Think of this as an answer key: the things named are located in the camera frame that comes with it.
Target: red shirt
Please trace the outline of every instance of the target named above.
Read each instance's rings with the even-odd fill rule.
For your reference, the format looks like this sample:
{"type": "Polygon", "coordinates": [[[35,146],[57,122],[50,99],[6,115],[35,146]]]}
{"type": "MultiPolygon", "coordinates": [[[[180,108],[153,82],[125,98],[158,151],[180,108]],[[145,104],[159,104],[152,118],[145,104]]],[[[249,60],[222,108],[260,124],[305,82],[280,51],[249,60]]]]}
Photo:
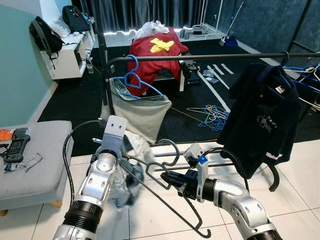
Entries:
{"type": "MultiPolygon", "coordinates": [[[[179,53],[188,52],[189,49],[183,45],[175,33],[172,27],[169,28],[169,33],[157,33],[154,36],[146,36],[135,40],[130,46],[130,54],[134,56],[177,56],[179,53]],[[170,47],[169,51],[158,51],[152,53],[150,49],[154,46],[154,43],[150,41],[158,38],[165,43],[169,41],[174,41],[174,44],[170,47]]],[[[128,63],[128,69],[136,67],[136,63],[131,61],[128,63]]],[[[139,67],[135,73],[140,77],[140,79],[148,84],[152,84],[157,77],[158,71],[161,69],[170,70],[176,80],[180,80],[180,65],[178,61],[140,61],[139,67]]],[[[138,79],[136,77],[130,76],[130,84],[138,85],[138,79]]],[[[141,84],[141,88],[129,87],[131,94],[135,96],[141,96],[148,86],[141,84]]]]}

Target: white shelf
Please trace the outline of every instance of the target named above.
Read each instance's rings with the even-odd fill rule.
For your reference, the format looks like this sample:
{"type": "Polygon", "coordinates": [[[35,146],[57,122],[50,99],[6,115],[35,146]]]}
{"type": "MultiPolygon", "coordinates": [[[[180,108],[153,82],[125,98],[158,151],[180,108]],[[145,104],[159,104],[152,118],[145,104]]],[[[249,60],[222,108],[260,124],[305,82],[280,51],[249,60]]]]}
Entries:
{"type": "MultiPolygon", "coordinates": [[[[94,36],[92,26],[90,26],[90,30],[92,36],[94,36]]],[[[69,43],[70,45],[62,46],[61,50],[58,52],[59,57],[54,59],[53,63],[49,59],[46,51],[41,51],[41,56],[53,80],[80,78],[83,76],[86,69],[86,61],[82,61],[82,65],[79,67],[75,53],[79,53],[80,57],[85,59],[85,49],[92,50],[94,44],[89,31],[83,33],[85,35],[79,34],[78,36],[73,36],[73,34],[70,34],[68,37],[62,38],[66,44],[69,43]]]]}
{"type": "Polygon", "coordinates": [[[63,44],[60,51],[74,51],[77,48],[78,44],[81,42],[83,37],[83,34],[79,34],[78,36],[73,36],[73,34],[70,34],[66,38],[61,38],[65,44],[69,45],[63,44]]]}
{"type": "Polygon", "coordinates": [[[86,66],[87,66],[86,61],[82,61],[82,65],[81,65],[81,68],[80,68],[80,75],[81,75],[81,77],[82,77],[82,75],[83,75],[84,72],[85,72],[86,66]]]}

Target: gray ottoman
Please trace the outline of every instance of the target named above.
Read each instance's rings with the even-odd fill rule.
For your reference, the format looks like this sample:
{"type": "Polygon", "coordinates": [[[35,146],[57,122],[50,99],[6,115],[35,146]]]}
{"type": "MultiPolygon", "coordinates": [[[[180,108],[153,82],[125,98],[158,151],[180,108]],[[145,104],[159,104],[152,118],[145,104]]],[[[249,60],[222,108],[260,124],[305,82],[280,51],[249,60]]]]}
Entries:
{"type": "MultiPolygon", "coordinates": [[[[0,158],[0,211],[31,205],[61,201],[67,172],[64,167],[62,149],[65,138],[72,129],[70,121],[45,121],[31,125],[3,128],[29,128],[30,141],[23,152],[23,161],[31,160],[37,153],[42,160],[29,171],[24,169],[5,173],[0,158]]],[[[73,148],[70,138],[67,159],[70,162],[73,148]]]]}

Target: floor tile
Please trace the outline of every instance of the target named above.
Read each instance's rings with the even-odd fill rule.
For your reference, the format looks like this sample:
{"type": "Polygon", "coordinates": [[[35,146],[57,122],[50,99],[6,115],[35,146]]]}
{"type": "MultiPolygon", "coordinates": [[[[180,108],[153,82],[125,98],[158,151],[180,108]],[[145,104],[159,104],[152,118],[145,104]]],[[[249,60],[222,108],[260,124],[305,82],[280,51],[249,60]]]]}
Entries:
{"type": "Polygon", "coordinates": [[[290,161],[278,168],[311,209],[320,208],[320,140],[293,145],[290,161]]]}
{"type": "Polygon", "coordinates": [[[42,204],[10,209],[0,216],[0,240],[31,240],[42,204]]]}
{"type": "MultiPolygon", "coordinates": [[[[80,187],[86,175],[88,166],[88,163],[70,166],[75,192],[77,192],[78,188],[80,187]]],[[[53,207],[51,204],[43,205],[32,240],[51,240],[56,232],[57,227],[62,224],[64,216],[68,211],[70,202],[70,187],[68,181],[66,182],[62,202],[63,206],[61,208],[53,207]]],[[[103,211],[96,235],[97,239],[128,239],[128,209],[124,209],[123,212],[119,212],[112,207],[112,204],[108,204],[103,211]]]]}
{"type": "MultiPolygon", "coordinates": [[[[159,172],[154,172],[153,175],[160,179],[159,172]]],[[[145,179],[145,183],[193,225],[198,223],[189,205],[183,198],[178,196],[177,190],[173,187],[170,190],[165,190],[149,177],[145,179]]],[[[202,217],[203,227],[224,224],[218,208],[211,202],[202,204],[194,200],[191,200],[191,202],[202,217]]],[[[129,209],[129,218],[131,238],[191,229],[145,188],[140,190],[140,195],[135,205],[129,209]]]]}
{"type": "Polygon", "coordinates": [[[89,164],[91,161],[91,155],[73,156],[71,157],[70,165],[89,164]]]}
{"type": "MultiPolygon", "coordinates": [[[[320,222],[310,210],[274,216],[271,221],[284,240],[320,239],[320,222]]],[[[232,240],[243,239],[235,223],[226,227],[232,240]]]]}
{"type": "Polygon", "coordinates": [[[314,215],[320,221],[320,208],[312,209],[311,211],[314,213],[314,215]]]}
{"type": "MultiPolygon", "coordinates": [[[[213,240],[230,240],[231,239],[225,225],[209,227],[209,229],[211,231],[210,239],[213,239],[213,240]]],[[[204,229],[200,229],[200,232],[206,233],[204,229]]],[[[203,240],[205,238],[201,237],[193,230],[136,238],[136,240],[146,240],[146,239],[148,240],[177,240],[177,239],[203,240]]]]}
{"type": "MultiPolygon", "coordinates": [[[[211,168],[209,169],[209,177],[244,185],[244,180],[236,172],[234,166],[211,168]]],[[[248,180],[250,195],[262,204],[268,216],[309,209],[281,172],[279,172],[279,177],[280,184],[274,192],[269,191],[269,187],[273,182],[273,174],[268,167],[248,180]]],[[[226,224],[234,222],[225,210],[219,210],[226,224]]]]}

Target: white wall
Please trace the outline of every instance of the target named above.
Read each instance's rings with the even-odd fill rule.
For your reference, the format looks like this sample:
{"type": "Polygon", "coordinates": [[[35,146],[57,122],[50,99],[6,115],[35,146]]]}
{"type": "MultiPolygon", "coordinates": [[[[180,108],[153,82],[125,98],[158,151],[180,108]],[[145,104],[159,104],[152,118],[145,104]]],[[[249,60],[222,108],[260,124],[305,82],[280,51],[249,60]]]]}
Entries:
{"type": "Polygon", "coordinates": [[[38,0],[41,6],[42,19],[50,23],[59,18],[61,15],[55,0],[38,0]]]}
{"type": "Polygon", "coordinates": [[[0,0],[5,5],[36,16],[42,16],[39,0],[0,0]]]}

